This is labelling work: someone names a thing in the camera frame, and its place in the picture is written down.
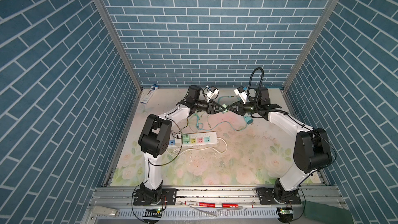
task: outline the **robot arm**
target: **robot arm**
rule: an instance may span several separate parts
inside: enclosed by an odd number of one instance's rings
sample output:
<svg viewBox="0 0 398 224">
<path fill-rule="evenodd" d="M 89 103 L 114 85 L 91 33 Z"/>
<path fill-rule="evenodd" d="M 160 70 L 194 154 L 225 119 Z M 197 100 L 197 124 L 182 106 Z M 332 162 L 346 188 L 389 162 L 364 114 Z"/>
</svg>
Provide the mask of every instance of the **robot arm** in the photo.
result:
<svg viewBox="0 0 398 224">
<path fill-rule="evenodd" d="M 187 95 L 174 109 L 159 116 L 150 114 L 147 117 L 138 144 L 144 152 L 146 163 L 145 179 L 140 190 L 149 202 L 159 202 L 162 194 L 161 155 L 169 145 L 172 126 L 196 111 L 206 111 L 208 114 L 225 111 L 224 107 L 212 100 L 218 94 L 217 88 L 207 88 L 206 95 L 203 93 L 204 100 L 199 99 L 202 91 L 198 86 L 190 86 Z"/>
<path fill-rule="evenodd" d="M 292 140 L 295 140 L 293 152 L 294 163 L 284 176 L 275 182 L 274 196 L 278 202 L 286 202 L 297 194 L 299 185 L 312 173 L 329 166 L 332 162 L 330 145 L 327 142 L 326 131 L 301 123 L 291 117 L 287 112 L 277 110 L 281 108 L 277 104 L 271 104 L 267 88 L 260 88 L 255 91 L 255 97 L 248 97 L 246 88 L 239 87 L 235 94 L 240 101 L 235 102 L 227 109 L 239 114 L 258 113 L 267 121 L 279 126 Z"/>
<path fill-rule="evenodd" d="M 312 128 L 294 117 L 280 112 L 269 112 L 268 121 L 276 124 L 292 139 L 295 138 L 293 151 L 294 163 L 274 186 L 274 196 L 278 202 L 286 202 L 297 194 L 299 185 L 312 173 L 332 162 L 328 136 L 322 128 Z"/>
</svg>

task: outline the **red marker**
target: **red marker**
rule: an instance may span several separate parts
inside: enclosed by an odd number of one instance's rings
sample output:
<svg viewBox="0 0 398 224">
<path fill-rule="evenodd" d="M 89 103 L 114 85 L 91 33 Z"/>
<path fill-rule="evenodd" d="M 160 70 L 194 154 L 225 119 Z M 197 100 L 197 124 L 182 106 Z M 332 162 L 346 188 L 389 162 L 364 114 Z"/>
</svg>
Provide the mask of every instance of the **red marker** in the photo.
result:
<svg viewBox="0 0 398 224">
<path fill-rule="evenodd" d="M 231 203 L 207 203 L 207 202 L 194 202 L 185 201 L 185 205 L 198 206 L 198 207 L 211 207 L 211 208 L 253 208 L 252 204 L 231 204 Z"/>
<path fill-rule="evenodd" d="M 211 208 L 215 208 L 216 207 L 215 203 L 193 202 L 193 201 L 185 201 L 185 205 L 200 206 L 200 207 L 211 207 Z"/>
<path fill-rule="evenodd" d="M 223 203 L 223 208 L 253 208 L 252 204 L 230 204 L 230 203 Z"/>
</svg>

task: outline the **mounting plate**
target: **mounting plate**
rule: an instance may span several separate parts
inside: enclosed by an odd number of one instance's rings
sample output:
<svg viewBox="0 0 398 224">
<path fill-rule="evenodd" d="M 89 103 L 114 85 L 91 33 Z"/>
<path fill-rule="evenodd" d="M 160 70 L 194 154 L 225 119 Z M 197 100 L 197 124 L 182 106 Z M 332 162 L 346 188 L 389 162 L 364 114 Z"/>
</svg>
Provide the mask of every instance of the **mounting plate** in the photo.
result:
<svg viewBox="0 0 398 224">
<path fill-rule="evenodd" d="M 274 198 L 273 195 L 273 188 L 266 188 L 266 187 L 260 187 L 256 188 L 256 192 L 259 196 L 260 199 L 260 204 L 261 205 L 273 205 L 273 204 L 282 204 L 283 202 L 277 202 Z M 301 204 L 301 199 L 300 197 L 291 197 L 290 199 L 291 204 Z"/>
<path fill-rule="evenodd" d="M 176 205 L 177 189 L 162 189 L 162 196 L 166 197 L 167 205 Z M 133 205 L 135 206 L 149 206 L 150 202 L 144 199 L 144 194 L 140 189 L 137 189 L 136 197 L 134 198 Z"/>
</svg>

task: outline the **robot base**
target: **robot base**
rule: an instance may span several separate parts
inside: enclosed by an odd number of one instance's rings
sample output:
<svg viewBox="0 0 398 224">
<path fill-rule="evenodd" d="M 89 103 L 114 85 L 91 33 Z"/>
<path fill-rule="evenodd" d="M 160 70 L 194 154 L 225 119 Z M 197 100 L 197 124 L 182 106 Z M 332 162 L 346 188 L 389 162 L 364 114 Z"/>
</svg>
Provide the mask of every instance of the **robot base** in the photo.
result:
<svg viewBox="0 0 398 224">
<path fill-rule="evenodd" d="M 177 189 L 162 189 L 161 184 L 156 190 L 151 190 L 141 185 L 137 190 L 133 205 L 161 205 L 163 196 L 166 197 L 167 205 L 176 205 Z"/>
</svg>

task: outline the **white power cord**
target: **white power cord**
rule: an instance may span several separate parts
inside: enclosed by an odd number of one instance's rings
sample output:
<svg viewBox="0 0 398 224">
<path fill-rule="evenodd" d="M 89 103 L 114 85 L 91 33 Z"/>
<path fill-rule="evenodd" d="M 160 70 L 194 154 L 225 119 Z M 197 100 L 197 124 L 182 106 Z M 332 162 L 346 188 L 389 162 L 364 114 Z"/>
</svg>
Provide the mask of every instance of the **white power cord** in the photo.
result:
<svg viewBox="0 0 398 224">
<path fill-rule="evenodd" d="M 216 152 L 218 152 L 218 153 L 220 153 L 220 154 L 226 152 L 226 150 L 228 149 L 228 145 L 226 144 L 226 141 L 225 141 L 224 139 L 222 139 L 222 138 L 217 138 L 217 139 L 221 139 L 221 140 L 224 141 L 224 143 L 225 143 L 225 150 L 222 151 L 222 152 L 217 151 L 214 147 L 206 147 L 206 148 L 203 148 L 203 149 L 193 149 L 193 148 L 189 148 L 189 149 L 186 149 L 185 151 L 181 152 L 180 155 L 181 155 L 182 153 L 186 152 L 186 151 L 191 151 L 191 150 L 192 150 L 192 151 L 203 151 L 203 150 L 206 150 L 206 149 L 213 149 L 214 151 L 216 151 Z M 167 151 L 167 153 L 169 153 L 170 155 L 175 156 L 175 154 L 171 154 L 171 153 L 169 152 L 168 149 L 167 149 L 166 151 Z"/>
</svg>

